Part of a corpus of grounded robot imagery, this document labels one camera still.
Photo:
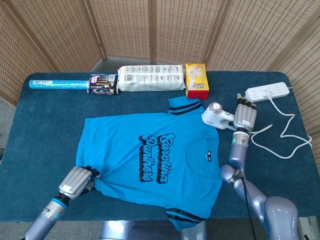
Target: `snack package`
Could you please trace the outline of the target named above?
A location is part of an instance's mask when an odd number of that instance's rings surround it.
[[[89,94],[118,95],[118,74],[91,74],[89,79]]]
[[[185,89],[182,65],[132,65],[118,70],[117,91],[176,91]]]
[[[189,99],[208,98],[209,85],[204,63],[185,64],[185,90]]]

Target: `table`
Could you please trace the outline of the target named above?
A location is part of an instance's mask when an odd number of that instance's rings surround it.
[[[75,165],[78,143],[85,118],[133,113],[166,113],[168,98],[183,96],[184,91],[121,92],[117,95],[90,95],[84,90],[31,90],[34,80],[88,80],[92,73],[34,73],[26,80],[16,108],[8,142],[0,165],[0,221],[34,221],[58,191],[58,186]],[[247,88],[285,82],[280,72],[207,72],[210,93],[203,101],[206,108],[219,102],[234,113],[236,94]],[[287,133],[306,138],[305,128],[292,90],[275,104],[285,113],[296,114]],[[254,130],[274,124],[256,136],[257,143],[281,155],[289,155],[301,142],[280,139],[288,118],[281,116],[268,101],[257,103]],[[219,164],[228,163],[233,132],[218,130]],[[320,178],[309,146],[299,149],[288,160],[249,144],[246,177],[266,196],[282,196],[293,201],[301,217],[320,215]],[[231,187],[222,185],[211,218],[246,218],[245,203]],[[63,220],[165,220],[162,207],[124,202],[92,191],[70,202]]]

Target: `power outlet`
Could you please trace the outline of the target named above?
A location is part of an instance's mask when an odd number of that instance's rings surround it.
[[[282,81],[269,85],[248,88],[245,91],[245,97],[252,103],[268,100],[265,91],[269,92],[269,96],[272,99],[285,97],[290,92],[287,85]]]

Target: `robotic arm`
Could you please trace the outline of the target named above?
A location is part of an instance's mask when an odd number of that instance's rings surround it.
[[[25,233],[25,240],[43,240],[61,218],[69,206],[69,200],[88,193],[94,185],[94,177],[100,173],[90,166],[74,166],[62,183],[59,192],[42,210],[34,223]]]
[[[245,159],[250,131],[257,116],[256,106],[237,95],[229,165],[220,168],[220,178],[247,202],[259,218],[269,240],[298,240],[298,210],[295,204],[280,196],[266,197],[253,183],[246,180]]]

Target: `yellow box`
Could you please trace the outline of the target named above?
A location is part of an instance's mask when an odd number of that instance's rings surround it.
[[[185,64],[185,90],[189,99],[207,99],[209,85],[204,63]]]

